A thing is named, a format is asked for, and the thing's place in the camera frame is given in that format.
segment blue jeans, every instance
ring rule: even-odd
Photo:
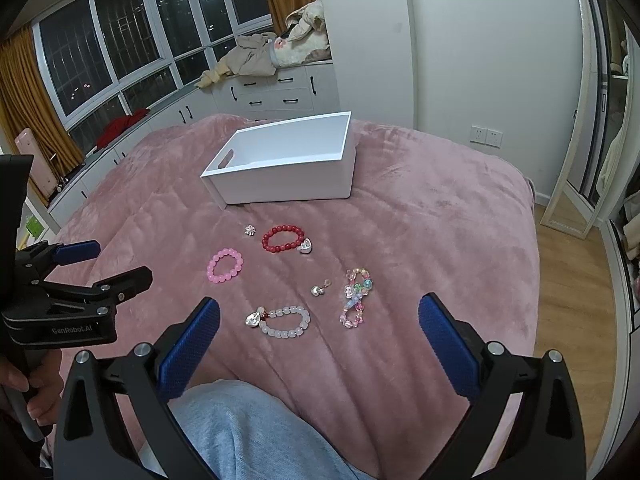
[[[284,403],[242,381],[219,380],[170,403],[175,420],[221,480],[374,480]],[[151,448],[143,465],[162,474]]]

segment blue gripper pad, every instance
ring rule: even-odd
[[[418,305],[418,321],[456,393],[471,402],[477,399],[480,396],[478,361],[428,294]]]
[[[156,392],[164,401],[180,397],[220,327],[220,307],[208,299],[158,368]]]
[[[53,254],[53,261],[59,265],[76,264],[93,260],[100,255],[100,244],[96,240],[62,245]]]

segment white beaded bracelet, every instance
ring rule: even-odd
[[[300,314],[302,316],[302,321],[295,329],[274,330],[267,326],[267,322],[265,321],[267,317],[280,317],[286,316],[287,314]],[[309,316],[309,311],[303,306],[285,306],[278,310],[271,310],[269,313],[267,313],[263,306],[259,306],[253,314],[249,314],[249,316],[247,316],[244,323],[251,327],[259,326],[263,333],[271,337],[287,339],[289,337],[300,337],[309,326],[310,322],[311,316]]]

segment colorful bead bracelet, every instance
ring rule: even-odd
[[[274,234],[282,231],[284,232],[290,231],[292,233],[295,233],[298,235],[298,238],[294,242],[289,244],[284,244],[280,246],[278,245],[270,246],[269,238],[271,238]],[[266,234],[262,237],[262,246],[265,250],[269,251],[270,253],[279,253],[281,251],[287,251],[288,249],[293,249],[295,247],[298,247],[304,241],[305,241],[305,232],[299,227],[295,225],[279,225],[269,229],[266,232]]]
[[[229,272],[226,272],[225,274],[214,274],[213,270],[215,269],[217,262],[221,258],[224,258],[227,255],[232,256],[236,259],[236,264],[234,268],[231,269]],[[207,266],[207,277],[209,281],[213,283],[228,282],[228,280],[236,276],[238,272],[242,270],[243,263],[244,263],[244,260],[242,259],[241,253],[239,253],[235,249],[222,249],[221,251],[218,251],[217,254],[214,254],[213,258],[209,262],[209,265]]]
[[[362,284],[356,283],[358,273],[362,274],[364,278]],[[356,328],[363,322],[362,311],[364,310],[364,305],[362,304],[362,298],[373,288],[373,280],[367,269],[357,268],[347,270],[347,280],[349,280],[349,285],[344,287],[344,295],[347,298],[347,302],[340,315],[340,322],[345,328]],[[355,308],[356,311],[353,321],[347,319],[347,313],[352,308]]]

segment red cloth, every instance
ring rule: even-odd
[[[103,149],[113,139],[117,139],[125,130],[132,127],[148,113],[148,108],[140,108],[139,110],[133,112],[133,115],[125,115],[114,119],[104,127],[102,135],[95,143],[95,147],[98,150]]]

